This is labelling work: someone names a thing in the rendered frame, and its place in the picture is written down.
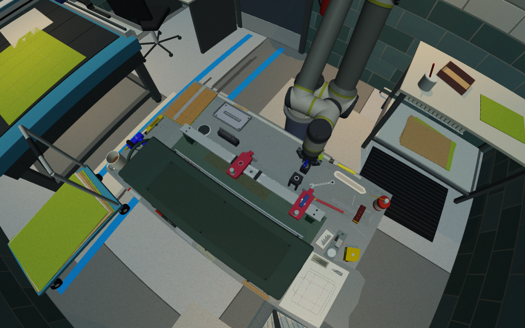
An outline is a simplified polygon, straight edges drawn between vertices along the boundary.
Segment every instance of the wrench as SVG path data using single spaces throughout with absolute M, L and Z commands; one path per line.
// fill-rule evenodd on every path
M 335 181 L 331 180 L 329 182 L 324 182 L 324 183 L 310 183 L 309 185 L 312 187 L 312 188 L 315 188 L 317 187 L 318 185 L 335 185 Z

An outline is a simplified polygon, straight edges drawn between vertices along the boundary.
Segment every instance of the blue floor tape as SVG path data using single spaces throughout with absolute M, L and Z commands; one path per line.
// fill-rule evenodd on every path
M 236 89 L 234 89 L 230 95 L 228 95 L 228 99 L 234 100 L 236 96 L 238 96 L 240 92 L 242 92 L 242 90 L 244 90 L 244 88 L 246 88 L 256 77 L 258 77 L 258 75 L 264 71 L 264 69 L 267 68 L 268 65 L 270 65 L 271 62 L 273 62 L 281 53 L 283 53 L 284 50 L 285 49 L 283 48 L 279 48 L 275 51 L 275 53 L 271 54 L 267 60 L 265 60 L 257 69 L 255 69 L 254 72 L 250 73 L 250 75 L 246 77 L 246 80 L 242 81 L 242 83 L 240 83 L 240 85 L 236 87 Z
M 92 259 L 92 257 L 96 254 L 96 252 L 100 249 L 100 247 L 107 241 L 107 239 L 113 234 L 113 232 L 118 228 L 118 226 L 125 220 L 125 218 L 131 213 L 135 205 L 139 203 L 139 200 L 133 197 L 133 199 L 129 202 L 129 212 L 121 215 L 117 213 L 117 217 L 113 219 L 113 221 L 109 224 L 108 228 L 103 232 L 102 235 L 100 235 L 100 238 L 96 240 L 94 245 L 90 247 L 90 249 L 86 252 L 86 254 L 82 257 L 82 259 L 78 262 L 78 264 L 70 271 L 68 276 L 66 276 L 66 279 L 62 281 L 62 285 L 56 289 L 60 295 L 64 293 L 66 288 L 74 281 L 74 279 L 78 276 L 78 274 L 84 269 L 84 266 Z
M 179 93 L 177 93 L 177 95 L 175 95 L 175 97 L 173 97 L 173 99 L 171 99 L 167 106 L 169 104 L 172 104 L 173 101 L 175 101 L 177 99 L 177 97 L 179 95 L 181 95 L 182 93 L 184 93 L 184 91 L 192 84 L 194 83 L 194 81 L 200 81 L 202 80 L 204 77 L 206 77 L 206 74 L 210 73 L 217 65 L 219 65 L 223 60 L 225 60 L 226 58 L 228 58 L 228 56 L 230 54 L 232 54 L 232 52 L 235 52 L 236 49 L 239 48 L 239 46 L 242 46 L 246 41 L 248 41 L 248 39 L 252 38 L 252 35 L 246 35 L 244 36 L 244 38 L 242 38 L 240 41 L 238 41 L 235 45 L 232 46 L 232 48 L 228 49 L 225 53 L 223 53 L 217 60 L 215 60 L 212 64 L 210 64 L 210 66 L 208 66 L 206 69 L 204 69 L 202 71 L 202 73 L 200 73 L 197 77 L 195 77 L 194 79 L 192 79 L 192 81 L 190 83 L 188 83 L 188 85 L 186 85 L 181 91 L 179 91 Z M 155 116 L 153 116 L 149 122 L 153 122 L 155 120 L 155 118 L 157 118 L 157 116 L 161 115 L 161 112 L 163 111 L 163 109 L 165 108 L 165 106 L 162 108 L 162 110 L 159 111 L 159 113 L 155 114 Z M 125 146 L 123 146 L 121 148 L 121 150 L 119 152 L 122 152 L 123 150 L 125 150 Z M 106 169 L 102 169 L 100 170 L 99 174 L 101 176 L 104 176 L 105 174 L 107 173 L 107 170 Z

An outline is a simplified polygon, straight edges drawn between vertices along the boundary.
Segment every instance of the caster wheel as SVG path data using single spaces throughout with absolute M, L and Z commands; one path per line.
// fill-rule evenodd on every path
M 50 289 L 58 289 L 62 285 L 62 279 L 58 278 L 54 281 L 54 284 L 50 286 Z
M 129 207 L 128 204 L 123 204 L 123 207 L 119 210 L 119 213 L 126 214 L 127 212 L 129 212 L 130 209 L 131 207 Z

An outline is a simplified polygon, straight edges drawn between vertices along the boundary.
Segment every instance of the cart handle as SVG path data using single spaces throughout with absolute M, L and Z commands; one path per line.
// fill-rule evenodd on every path
M 108 199 L 107 197 L 104 197 L 103 195 L 100 195 L 98 193 L 95 193 L 94 191 L 90 190 L 90 189 L 87 189 L 77 183 L 74 183 L 73 181 L 65 178 L 64 176 L 61 176 L 60 174 L 56 174 L 56 172 L 54 172 L 54 170 L 52 170 L 52 168 L 50 167 L 50 165 L 48 164 L 48 162 L 46 161 L 46 159 L 44 158 L 44 154 L 42 154 L 42 152 L 40 151 L 40 148 L 38 148 L 38 146 L 36 145 L 35 141 L 31 138 L 34 137 L 36 140 L 40 141 L 41 143 L 43 143 L 44 145 L 52 148 L 53 150 L 57 151 L 58 153 L 60 153 L 60 155 L 64 156 L 65 158 L 68 158 L 69 160 L 71 160 L 72 162 L 75 162 L 76 164 L 80 165 L 82 168 L 85 168 L 86 166 L 84 164 L 82 164 L 81 162 L 79 162 L 77 159 L 71 157 L 70 155 L 68 155 L 67 153 L 61 151 L 60 149 L 58 149 L 58 147 L 52 145 L 51 143 L 49 143 L 48 141 L 42 139 L 42 137 L 40 137 L 39 135 L 33 133 L 33 131 L 29 130 L 28 128 L 26 128 L 25 126 L 23 125 L 19 125 L 19 131 L 21 131 L 21 134 L 23 134 L 23 137 L 26 139 L 27 141 L 27 144 L 30 146 L 31 150 L 34 152 L 34 154 L 36 154 L 36 157 L 38 158 L 38 162 L 40 162 L 40 164 L 42 164 L 42 166 L 44 166 L 44 168 L 46 169 L 46 171 L 48 171 L 48 174 L 55 178 L 55 179 L 58 179 L 64 183 L 67 183 L 69 185 L 71 185 L 72 187 L 75 187 L 77 189 L 80 189 L 81 191 L 84 191 L 85 193 L 89 194 L 89 195 L 93 195 L 94 197 L 98 197 L 110 204 L 113 204 L 113 205 L 116 205 L 116 206 L 120 206 L 121 204 L 119 204 L 118 202 L 112 200 L 112 199 Z

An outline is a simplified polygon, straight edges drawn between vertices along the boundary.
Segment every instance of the chair seat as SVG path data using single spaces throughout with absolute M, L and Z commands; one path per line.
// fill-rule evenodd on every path
M 157 31 L 165 21 L 167 15 L 169 15 L 170 9 L 168 6 L 149 6 L 149 10 L 153 19 L 151 21 L 141 20 L 139 21 L 139 25 L 143 31 Z

